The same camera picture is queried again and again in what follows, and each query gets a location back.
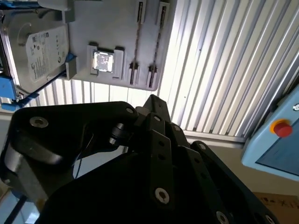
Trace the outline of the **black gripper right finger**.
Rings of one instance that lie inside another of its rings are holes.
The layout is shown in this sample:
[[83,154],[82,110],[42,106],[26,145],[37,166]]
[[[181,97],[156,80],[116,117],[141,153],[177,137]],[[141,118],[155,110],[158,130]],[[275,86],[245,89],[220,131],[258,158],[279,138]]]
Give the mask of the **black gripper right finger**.
[[276,224],[277,218],[203,142],[189,144],[160,100],[186,218],[204,224]]

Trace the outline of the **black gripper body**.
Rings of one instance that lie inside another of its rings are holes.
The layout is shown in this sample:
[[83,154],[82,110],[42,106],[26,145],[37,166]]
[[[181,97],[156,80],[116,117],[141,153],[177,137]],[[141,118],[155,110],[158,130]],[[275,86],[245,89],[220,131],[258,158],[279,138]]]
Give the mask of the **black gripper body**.
[[171,152],[123,154],[58,189],[42,210],[44,224],[208,224],[210,210]]

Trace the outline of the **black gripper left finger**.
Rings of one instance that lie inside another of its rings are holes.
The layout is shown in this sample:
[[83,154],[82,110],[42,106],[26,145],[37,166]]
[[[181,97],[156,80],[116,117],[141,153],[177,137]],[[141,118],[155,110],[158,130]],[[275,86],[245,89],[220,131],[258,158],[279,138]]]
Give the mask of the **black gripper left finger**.
[[10,122],[0,177],[36,205],[123,154],[171,152],[160,98],[23,108]]

